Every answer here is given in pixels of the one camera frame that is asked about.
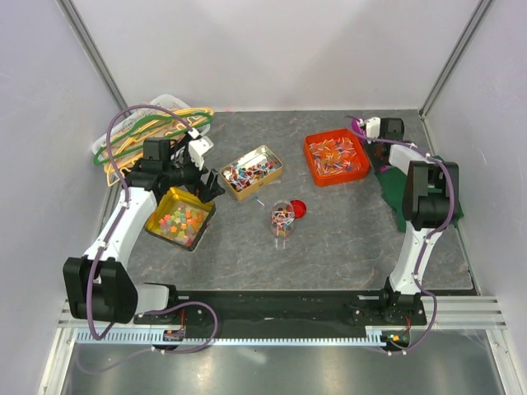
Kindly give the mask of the red jar lid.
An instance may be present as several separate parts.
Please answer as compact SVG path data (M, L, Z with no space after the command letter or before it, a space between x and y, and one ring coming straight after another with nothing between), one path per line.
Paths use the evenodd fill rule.
M292 199L290 203L293 207L296 219L300 219L305 216L307 213L307 206L302 200Z

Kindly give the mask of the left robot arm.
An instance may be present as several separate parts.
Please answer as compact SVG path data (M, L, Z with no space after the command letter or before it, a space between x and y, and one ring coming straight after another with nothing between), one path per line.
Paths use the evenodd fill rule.
M70 257L63 265L74 318L107 323L128 323L134 318L140 296L127 272L133 246L172 188L185 188L201 203L210 203L225 192L218 172L205 165L204 157L212 147L209 137L179 144L148 138L143 143L142 158L121 176L124 186L103 230L81 257Z

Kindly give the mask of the purple plastic scoop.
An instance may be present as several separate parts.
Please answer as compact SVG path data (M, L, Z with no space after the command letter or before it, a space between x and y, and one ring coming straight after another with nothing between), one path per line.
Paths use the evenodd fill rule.
M380 136L376 139L369 138L366 136L366 132L363 127L363 121L367 118L356 118L353 116L348 115L347 119L350 119L351 124L349 130L353 132L358 138L359 142L361 143L361 146L366 153L368 157L368 143L369 142L387 142L387 127L389 123L389 118L380 118ZM371 166L375 172L385 172L389 167L390 164L388 163L371 163Z

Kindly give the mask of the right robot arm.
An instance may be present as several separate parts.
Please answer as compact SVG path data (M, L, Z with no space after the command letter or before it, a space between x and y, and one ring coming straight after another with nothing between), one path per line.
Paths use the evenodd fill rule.
M405 238L388 283L394 293L416 295L422 291L422 277L436 241L458 215L459 166L406 142L400 118L369 118L361 129L375 172L397 170L405 176L399 209L406 223Z

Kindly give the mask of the gold tin lollipops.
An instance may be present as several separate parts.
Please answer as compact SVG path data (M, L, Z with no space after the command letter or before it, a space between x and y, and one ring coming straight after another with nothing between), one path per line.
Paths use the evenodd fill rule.
M220 170L222 180L237 201L258 192L282 173L282 161L267 145L258 146Z

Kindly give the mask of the gold square tin star candies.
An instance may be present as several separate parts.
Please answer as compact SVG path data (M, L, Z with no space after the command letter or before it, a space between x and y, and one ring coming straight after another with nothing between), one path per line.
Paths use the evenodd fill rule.
M170 188L145 224L145 231L193 252L216 212L214 202L201 202L180 188Z

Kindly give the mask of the clear plastic jar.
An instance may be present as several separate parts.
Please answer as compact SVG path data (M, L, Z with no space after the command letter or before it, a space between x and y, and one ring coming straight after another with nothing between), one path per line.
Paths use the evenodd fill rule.
M270 230L275 240L275 248L285 246L285 239L294 229L296 215L293 205L288 200L276 201L270 211Z

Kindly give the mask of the orange box of lollipops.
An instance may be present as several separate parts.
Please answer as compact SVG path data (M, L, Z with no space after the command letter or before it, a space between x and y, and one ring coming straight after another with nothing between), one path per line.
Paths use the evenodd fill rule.
M346 128L308 135L303 151L318 187L364 179L370 169L361 141Z

